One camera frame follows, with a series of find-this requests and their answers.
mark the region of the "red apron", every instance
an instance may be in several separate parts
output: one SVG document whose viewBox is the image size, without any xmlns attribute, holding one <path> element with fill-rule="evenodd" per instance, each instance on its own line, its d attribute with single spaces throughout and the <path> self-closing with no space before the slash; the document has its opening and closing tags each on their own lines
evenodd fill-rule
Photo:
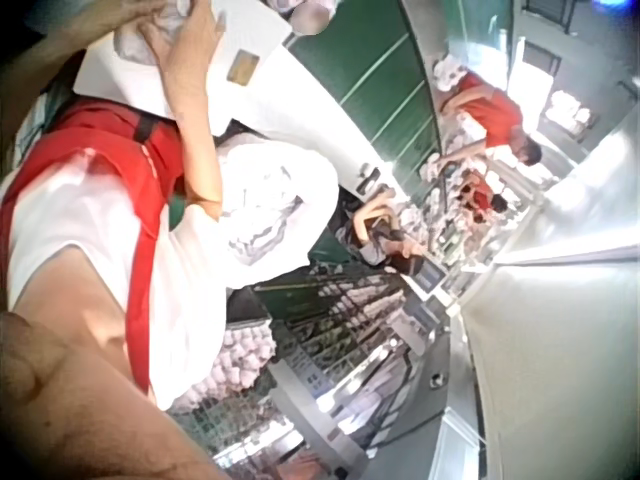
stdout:
<svg viewBox="0 0 640 480">
<path fill-rule="evenodd" d="M 84 99 L 69 108 L 35 145 L 0 207 L 0 292 L 7 295 L 9 233 L 20 192 L 49 167 L 90 148 L 122 179 L 141 222 L 126 311 L 126 341 L 133 378 L 149 390 L 149 290 L 160 213 L 182 175 L 182 144 L 176 128 L 115 103 Z"/>
</svg>

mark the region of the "apron strap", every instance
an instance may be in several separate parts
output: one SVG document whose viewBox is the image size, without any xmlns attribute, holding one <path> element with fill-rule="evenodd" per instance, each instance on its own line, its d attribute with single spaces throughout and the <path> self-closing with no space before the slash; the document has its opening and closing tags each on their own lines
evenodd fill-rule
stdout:
<svg viewBox="0 0 640 480">
<path fill-rule="evenodd" d="M 9 242 L 11 223 L 20 192 L 45 170 L 68 162 L 74 152 L 83 148 L 92 148 L 105 156 L 120 175 L 123 185 L 127 189 L 136 215 L 140 218 L 141 228 L 134 253 L 129 297 L 127 300 L 126 342 L 131 365 L 131 372 L 135 383 L 147 394 L 149 391 L 149 300 L 151 278 L 153 274 L 153 259 L 156 240 L 160 227 L 160 214 L 167 202 L 166 191 L 175 181 L 181 167 L 181 144 L 177 132 L 168 125 L 156 128 L 157 122 L 152 116 L 138 115 L 118 105 L 104 103 L 78 102 L 62 115 L 61 122 L 76 121 L 83 126 L 67 126 L 45 135 L 24 162 L 0 204 L 0 307 L 8 307 L 8 267 Z M 125 130 L 117 124 L 118 133 L 110 133 L 100 129 L 102 123 L 110 126 L 112 120 L 109 115 L 120 114 L 126 116 L 127 123 L 132 123 L 130 137 L 122 136 Z M 96 125 L 95 128 L 84 126 Z M 148 145 L 150 150 L 169 151 L 171 160 L 175 162 L 160 168 L 161 177 L 154 178 L 157 162 L 164 162 L 158 158 L 158 152 L 151 156 L 143 153 L 142 144 Z"/>
</svg>

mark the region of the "green wall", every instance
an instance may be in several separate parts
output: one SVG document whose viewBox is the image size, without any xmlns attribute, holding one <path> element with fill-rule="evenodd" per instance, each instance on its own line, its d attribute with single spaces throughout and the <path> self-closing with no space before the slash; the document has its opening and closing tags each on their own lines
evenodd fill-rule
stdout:
<svg viewBox="0 0 640 480">
<path fill-rule="evenodd" d="M 469 44 L 500 49 L 500 30 L 513 28 L 511 0 L 441 0 L 449 46 L 457 57 L 469 56 Z"/>
<path fill-rule="evenodd" d="M 417 173 L 438 145 L 422 61 L 397 0 L 345 0 L 320 35 L 299 38 L 295 57 L 342 105 L 415 201 Z"/>
</svg>

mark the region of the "card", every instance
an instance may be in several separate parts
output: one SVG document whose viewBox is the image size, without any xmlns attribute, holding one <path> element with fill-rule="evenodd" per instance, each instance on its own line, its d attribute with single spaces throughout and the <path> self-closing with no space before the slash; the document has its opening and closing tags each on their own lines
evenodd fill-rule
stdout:
<svg viewBox="0 0 640 480">
<path fill-rule="evenodd" d="M 256 71 L 256 67 L 260 62 L 260 57 L 249 53 L 246 50 L 239 50 L 236 58 L 229 69 L 229 75 L 227 80 L 233 83 L 237 83 L 242 87 L 246 87 Z"/>
</svg>

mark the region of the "light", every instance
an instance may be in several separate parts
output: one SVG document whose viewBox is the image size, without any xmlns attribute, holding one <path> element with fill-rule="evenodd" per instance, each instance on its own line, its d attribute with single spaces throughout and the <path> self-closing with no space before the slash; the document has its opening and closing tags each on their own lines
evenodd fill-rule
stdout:
<svg viewBox="0 0 640 480">
<path fill-rule="evenodd" d="M 318 397 L 316 403 L 318 404 L 318 409 L 322 413 L 328 413 L 335 406 L 336 401 L 334 400 L 332 393 L 326 393 L 321 397 Z"/>
<path fill-rule="evenodd" d="M 347 393 L 356 393 L 361 386 L 362 382 L 356 378 L 347 384 Z"/>
<path fill-rule="evenodd" d="M 338 423 L 338 428 L 342 430 L 342 433 L 345 435 L 351 435 L 358 429 L 357 424 L 353 421 L 355 419 L 355 415 L 352 415 L 349 418 L 345 418 L 341 422 Z"/>
<path fill-rule="evenodd" d="M 596 5 L 608 8 L 625 9 L 633 3 L 633 0 L 593 0 Z"/>
</svg>

